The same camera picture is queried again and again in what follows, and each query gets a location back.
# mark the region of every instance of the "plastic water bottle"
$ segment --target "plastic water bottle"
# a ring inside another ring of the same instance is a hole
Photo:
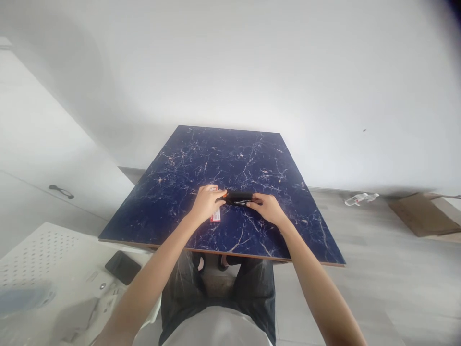
[[[379,197],[379,194],[372,194],[372,195],[368,195],[365,197],[365,200],[370,203],[370,202],[373,202],[377,197]]]
[[[348,200],[344,201],[344,203],[346,203],[347,206],[351,206],[354,204],[360,206],[359,203],[362,202],[367,196],[368,194],[364,192],[362,194],[358,194],[358,195],[355,195],[354,197],[349,198]]]

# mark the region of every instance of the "table top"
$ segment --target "table top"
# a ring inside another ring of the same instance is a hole
[[[272,132],[178,126],[99,239],[160,246],[206,184],[274,195],[319,261],[345,264],[285,142]],[[222,206],[221,222],[204,222],[186,248],[290,260],[279,230],[245,206]]]

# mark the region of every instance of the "black case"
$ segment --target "black case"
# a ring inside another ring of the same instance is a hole
[[[244,206],[251,202],[253,193],[243,191],[228,191],[226,197],[220,197],[217,200],[224,200],[226,204]]]

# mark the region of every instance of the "smartphone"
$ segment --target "smartphone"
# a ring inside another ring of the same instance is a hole
[[[106,269],[119,279],[123,284],[129,285],[134,277],[141,270],[141,266],[133,259],[129,258],[123,251],[117,251],[109,262],[105,265]]]

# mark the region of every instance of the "cabinet door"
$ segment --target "cabinet door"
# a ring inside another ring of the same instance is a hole
[[[128,178],[9,50],[0,50],[0,169],[109,220]]]
[[[0,171],[0,259],[43,223],[98,236],[104,219]]]

